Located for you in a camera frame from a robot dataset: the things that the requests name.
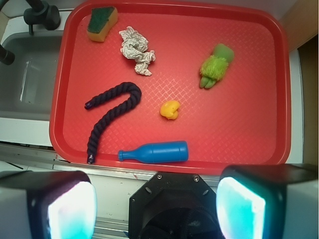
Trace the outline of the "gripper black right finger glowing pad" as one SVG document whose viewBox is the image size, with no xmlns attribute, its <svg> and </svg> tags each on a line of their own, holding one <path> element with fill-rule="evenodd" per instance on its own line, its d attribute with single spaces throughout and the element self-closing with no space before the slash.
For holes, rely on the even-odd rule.
<svg viewBox="0 0 319 239">
<path fill-rule="evenodd" d="M 317 239 L 319 169 L 310 164 L 230 165 L 216 210 L 226 239 Z"/>
</svg>

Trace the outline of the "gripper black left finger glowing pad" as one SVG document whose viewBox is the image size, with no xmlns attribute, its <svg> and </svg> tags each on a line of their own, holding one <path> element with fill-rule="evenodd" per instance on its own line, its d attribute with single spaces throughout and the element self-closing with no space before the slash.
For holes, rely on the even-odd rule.
<svg viewBox="0 0 319 239">
<path fill-rule="evenodd" d="M 2 239 L 90 239 L 96 217 L 96 190 L 82 171 L 0 174 Z"/>
</svg>

